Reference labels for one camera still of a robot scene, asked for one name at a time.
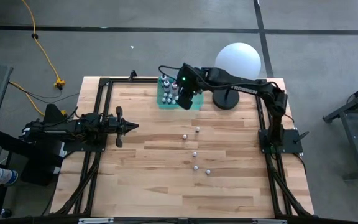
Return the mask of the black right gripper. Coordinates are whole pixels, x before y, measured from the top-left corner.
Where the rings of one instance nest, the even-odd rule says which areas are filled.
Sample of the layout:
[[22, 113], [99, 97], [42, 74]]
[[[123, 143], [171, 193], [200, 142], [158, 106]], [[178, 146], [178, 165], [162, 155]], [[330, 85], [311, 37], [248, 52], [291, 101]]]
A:
[[198, 71], [184, 63], [177, 75], [178, 99], [177, 104], [185, 110], [189, 110], [193, 104], [193, 97], [201, 93], [198, 83]]

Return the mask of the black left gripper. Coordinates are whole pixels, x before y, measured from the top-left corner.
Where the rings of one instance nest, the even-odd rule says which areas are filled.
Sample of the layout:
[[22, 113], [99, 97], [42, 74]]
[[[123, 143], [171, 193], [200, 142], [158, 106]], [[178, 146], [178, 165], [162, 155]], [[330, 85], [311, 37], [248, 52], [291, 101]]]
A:
[[122, 143], [122, 132], [127, 134], [130, 131], [133, 131], [139, 127], [138, 124], [132, 123], [130, 121], [123, 121], [122, 119], [122, 108], [120, 106], [116, 107], [116, 116], [112, 114], [104, 117], [103, 121], [103, 133], [104, 134], [116, 134], [116, 146], [121, 148]]

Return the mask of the white globe table lamp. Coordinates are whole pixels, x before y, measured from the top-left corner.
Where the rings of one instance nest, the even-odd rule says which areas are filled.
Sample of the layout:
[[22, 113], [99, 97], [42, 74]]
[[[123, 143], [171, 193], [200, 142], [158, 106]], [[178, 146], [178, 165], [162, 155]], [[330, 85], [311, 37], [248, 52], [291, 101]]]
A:
[[[227, 71], [232, 76], [256, 80], [261, 69], [261, 59], [251, 45], [238, 42], [225, 46], [218, 53], [214, 66]], [[213, 103], [222, 110], [233, 109], [238, 102], [237, 91], [217, 90], [213, 92]]]

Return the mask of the black equipment box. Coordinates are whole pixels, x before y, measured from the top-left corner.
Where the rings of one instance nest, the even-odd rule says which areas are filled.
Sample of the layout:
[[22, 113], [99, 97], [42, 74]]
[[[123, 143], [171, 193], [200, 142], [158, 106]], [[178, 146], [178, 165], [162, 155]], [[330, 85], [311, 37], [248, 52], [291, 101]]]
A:
[[63, 145], [61, 139], [56, 136], [47, 136], [40, 133], [36, 136], [31, 132], [30, 123], [26, 124], [19, 138], [30, 144], [26, 156], [28, 161], [21, 173], [21, 181], [30, 184], [47, 186], [55, 174], [60, 172], [63, 162]]

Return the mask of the white and blue canister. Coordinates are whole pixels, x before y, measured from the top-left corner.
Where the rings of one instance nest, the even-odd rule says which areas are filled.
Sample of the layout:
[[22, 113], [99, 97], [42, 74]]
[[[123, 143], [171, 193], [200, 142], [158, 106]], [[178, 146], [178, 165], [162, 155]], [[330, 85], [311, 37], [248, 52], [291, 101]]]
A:
[[19, 177], [19, 174], [15, 170], [0, 168], [0, 184], [12, 185]]

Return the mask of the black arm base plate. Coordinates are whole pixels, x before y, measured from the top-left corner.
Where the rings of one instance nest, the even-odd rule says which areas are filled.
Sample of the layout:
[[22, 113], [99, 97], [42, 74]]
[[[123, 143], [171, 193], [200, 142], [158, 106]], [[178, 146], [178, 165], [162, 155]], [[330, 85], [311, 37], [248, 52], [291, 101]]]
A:
[[271, 133], [268, 129], [258, 132], [260, 150], [265, 154], [302, 153], [301, 137], [295, 129], [284, 129], [281, 133]]
[[72, 134], [71, 139], [64, 143], [63, 150], [67, 152], [103, 152], [106, 147], [107, 134], [87, 129], [81, 134]]

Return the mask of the silver metal bracket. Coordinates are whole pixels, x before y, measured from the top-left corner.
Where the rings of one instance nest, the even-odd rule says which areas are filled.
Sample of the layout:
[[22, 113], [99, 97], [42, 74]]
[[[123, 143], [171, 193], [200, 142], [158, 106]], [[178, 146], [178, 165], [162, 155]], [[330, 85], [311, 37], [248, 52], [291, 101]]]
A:
[[288, 224], [286, 220], [258, 218], [253, 219], [252, 224]]
[[111, 224], [114, 223], [113, 217], [91, 217], [81, 218], [78, 220], [78, 224]]

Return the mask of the black base plate lever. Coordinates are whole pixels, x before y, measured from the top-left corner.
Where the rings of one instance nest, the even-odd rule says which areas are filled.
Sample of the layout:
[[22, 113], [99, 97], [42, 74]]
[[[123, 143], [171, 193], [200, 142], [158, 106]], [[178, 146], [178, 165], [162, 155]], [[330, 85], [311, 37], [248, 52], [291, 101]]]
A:
[[306, 137], [309, 133], [310, 133], [309, 131], [306, 131], [306, 132], [302, 133], [302, 134], [299, 135], [293, 142], [294, 142], [295, 144], [300, 143], [301, 140], [302, 140], [304, 137]]

